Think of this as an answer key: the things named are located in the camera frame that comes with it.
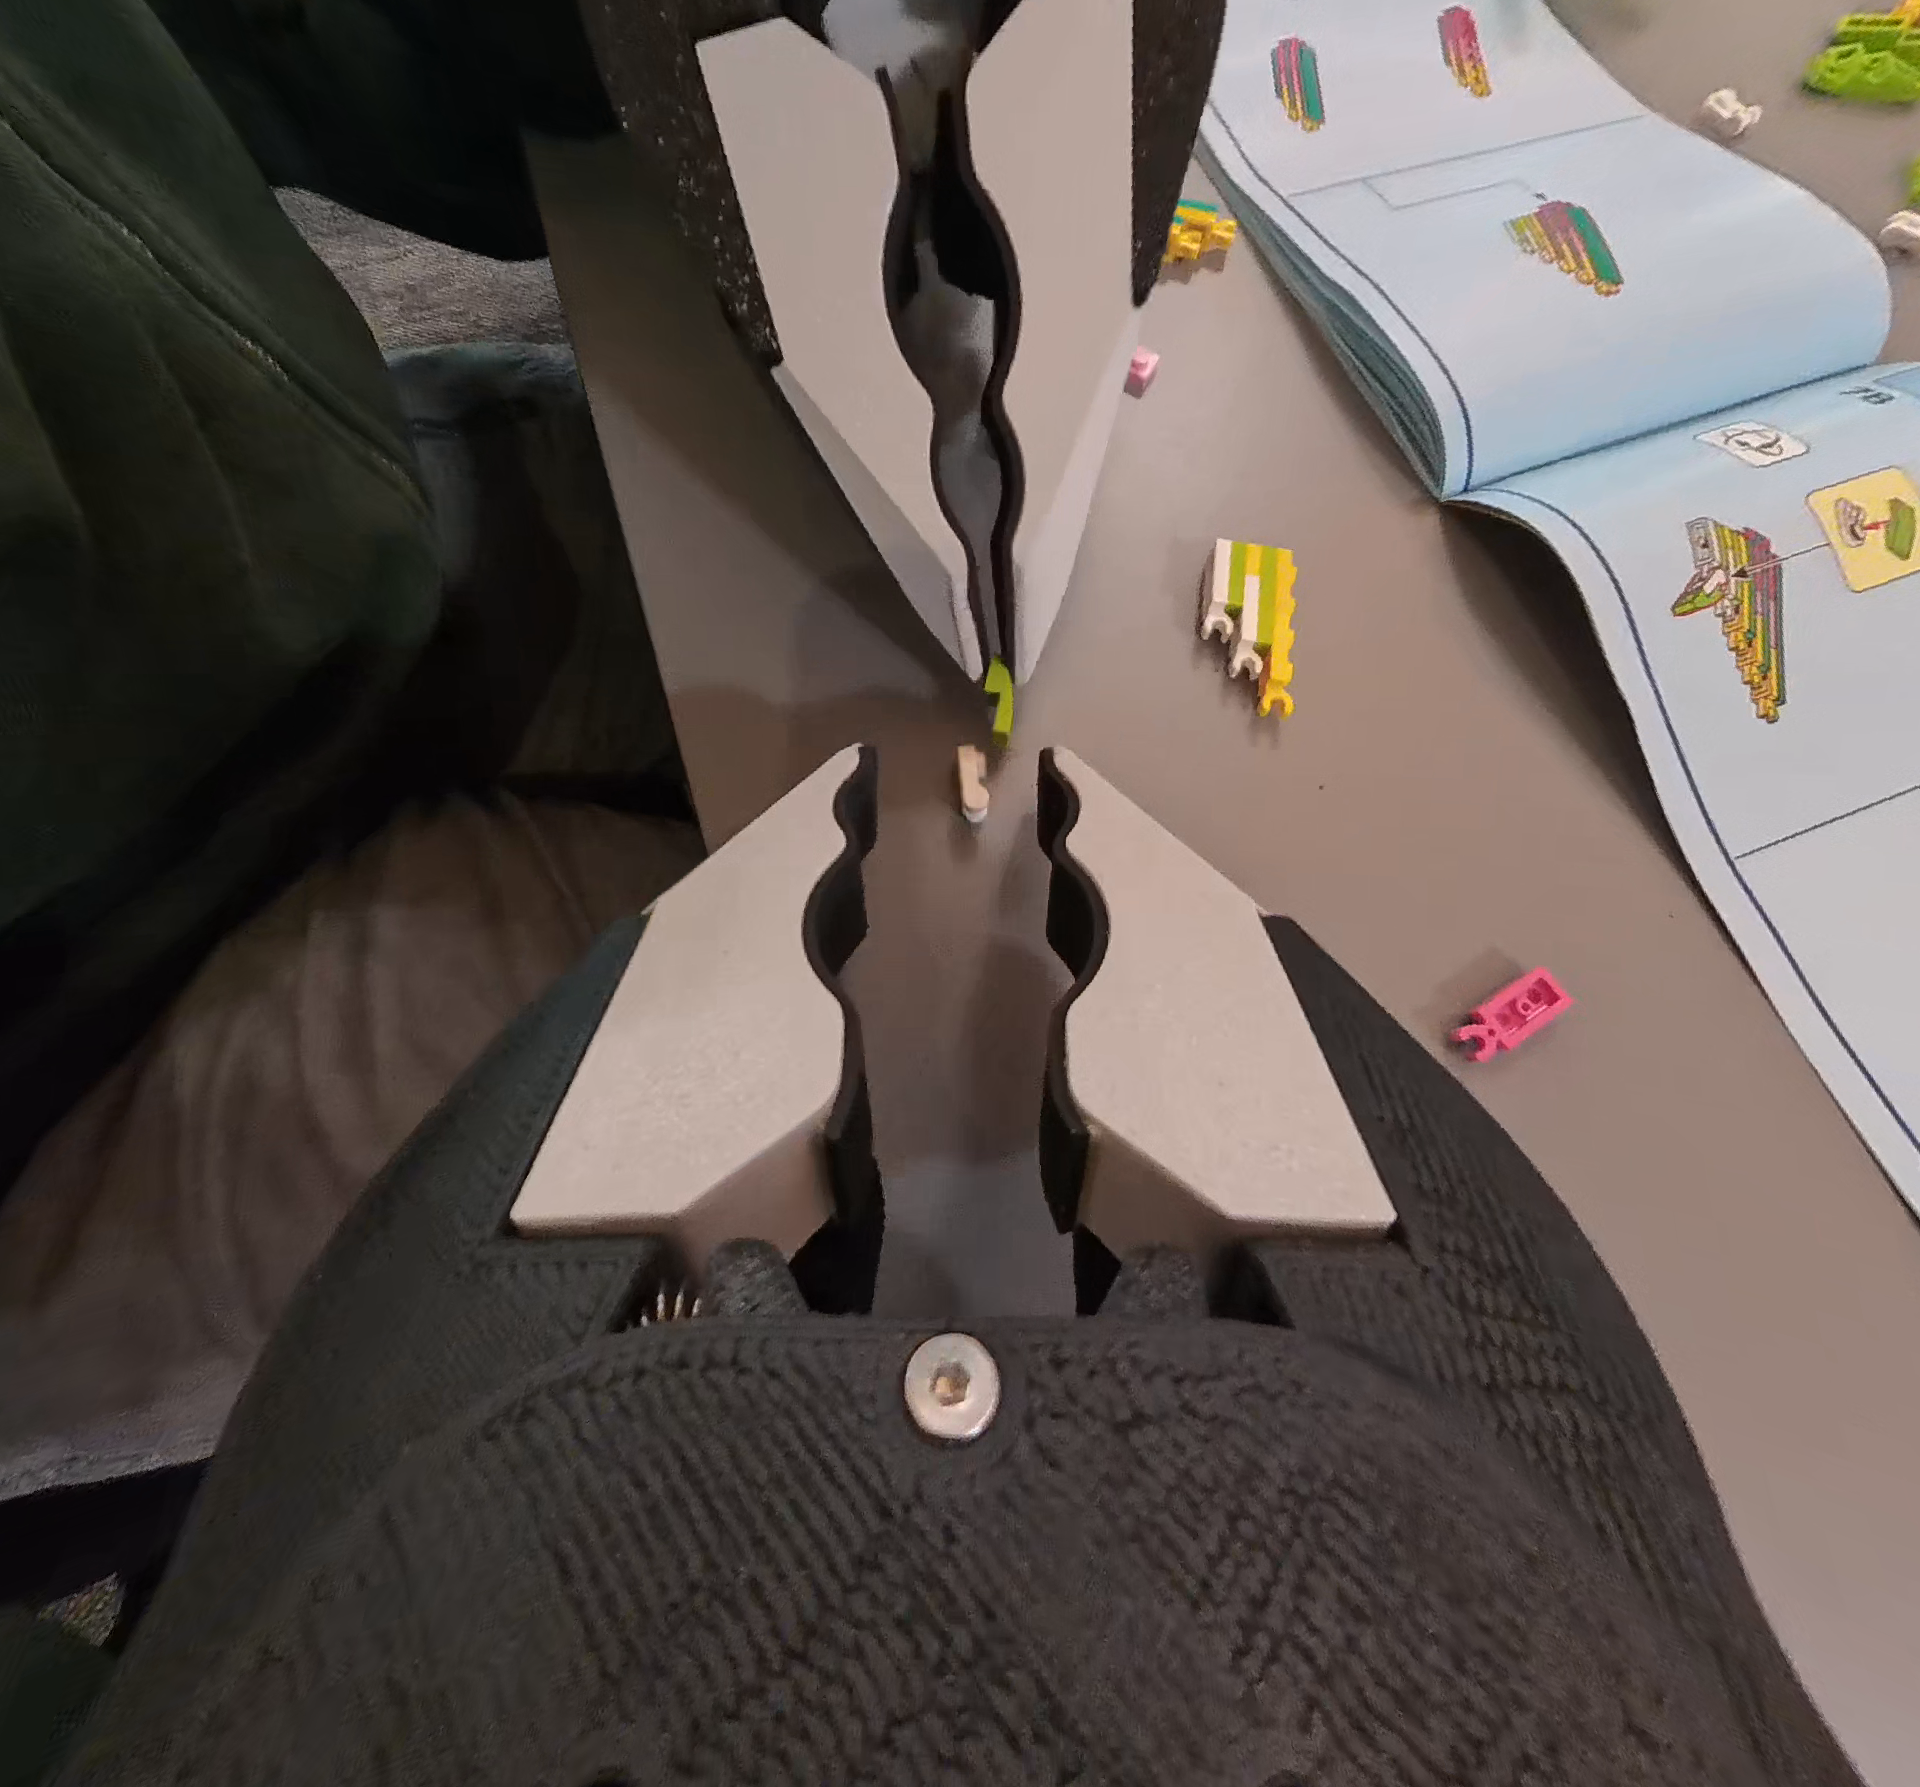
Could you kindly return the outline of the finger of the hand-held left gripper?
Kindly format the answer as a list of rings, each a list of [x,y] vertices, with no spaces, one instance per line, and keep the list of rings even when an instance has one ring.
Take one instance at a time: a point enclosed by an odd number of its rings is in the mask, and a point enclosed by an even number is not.
[[[971,557],[932,474],[932,403],[886,265],[902,186],[890,94],[785,18],[709,34],[699,69],[771,313],[771,378],[929,635],[987,658]]]
[[[964,71],[963,179],[1003,248],[1000,635],[1027,684],[1067,593],[1137,344],[1135,0],[1020,0]]]

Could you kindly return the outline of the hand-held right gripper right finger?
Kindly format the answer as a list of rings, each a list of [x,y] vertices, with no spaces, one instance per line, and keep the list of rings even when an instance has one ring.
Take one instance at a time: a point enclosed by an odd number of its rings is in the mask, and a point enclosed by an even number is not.
[[[1262,1241],[1371,1245],[1387,1194],[1252,897],[1082,755],[1036,761],[1046,940],[1043,1197],[1090,1315],[1132,1256],[1203,1291]]]

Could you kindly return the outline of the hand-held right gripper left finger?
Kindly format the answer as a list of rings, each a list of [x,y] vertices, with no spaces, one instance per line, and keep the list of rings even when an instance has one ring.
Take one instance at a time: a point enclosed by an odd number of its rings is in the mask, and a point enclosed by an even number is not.
[[[862,1029],[878,758],[852,742],[645,907],[511,1200],[525,1236],[640,1235],[704,1272],[788,1257],[818,1312],[866,1315],[885,1227]]]

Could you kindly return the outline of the pink lego clip plate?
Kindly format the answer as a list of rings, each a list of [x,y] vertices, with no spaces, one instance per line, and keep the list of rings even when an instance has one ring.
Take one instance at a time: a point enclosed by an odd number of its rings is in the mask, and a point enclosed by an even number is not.
[[[1490,1061],[1526,1046],[1572,1006],[1565,984],[1548,968],[1533,968],[1476,1004],[1450,1040],[1471,1061]]]

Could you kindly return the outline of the white lime yellow lego assembly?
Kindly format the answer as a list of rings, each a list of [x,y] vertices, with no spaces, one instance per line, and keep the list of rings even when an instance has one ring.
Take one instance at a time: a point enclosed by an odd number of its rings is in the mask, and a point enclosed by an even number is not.
[[[1298,618],[1292,550],[1217,537],[1198,581],[1198,638],[1224,648],[1226,678],[1244,678],[1260,719],[1290,719]]]

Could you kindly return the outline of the lego instruction booklet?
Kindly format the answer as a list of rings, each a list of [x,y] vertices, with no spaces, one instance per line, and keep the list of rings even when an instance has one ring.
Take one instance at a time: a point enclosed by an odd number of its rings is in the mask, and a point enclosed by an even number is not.
[[[1198,148],[1446,502],[1572,575],[1671,834],[1917,1196],[1917,372],[1882,254],[1545,0],[1226,0]]]

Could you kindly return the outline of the lime and yellow lego assembly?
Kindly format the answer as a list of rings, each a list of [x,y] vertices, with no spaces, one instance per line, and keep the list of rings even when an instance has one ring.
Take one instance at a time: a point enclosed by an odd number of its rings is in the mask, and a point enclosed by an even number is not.
[[[1801,88],[1873,105],[1917,103],[1917,0],[1884,11],[1848,14],[1811,60]]]

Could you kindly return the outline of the dark green sweatshirt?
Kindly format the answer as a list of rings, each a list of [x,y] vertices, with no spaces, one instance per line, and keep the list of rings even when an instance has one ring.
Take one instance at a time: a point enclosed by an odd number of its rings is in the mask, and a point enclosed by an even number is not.
[[[276,850],[379,748],[434,516],[300,189],[527,259],[576,0],[1,0],[4,934]]]

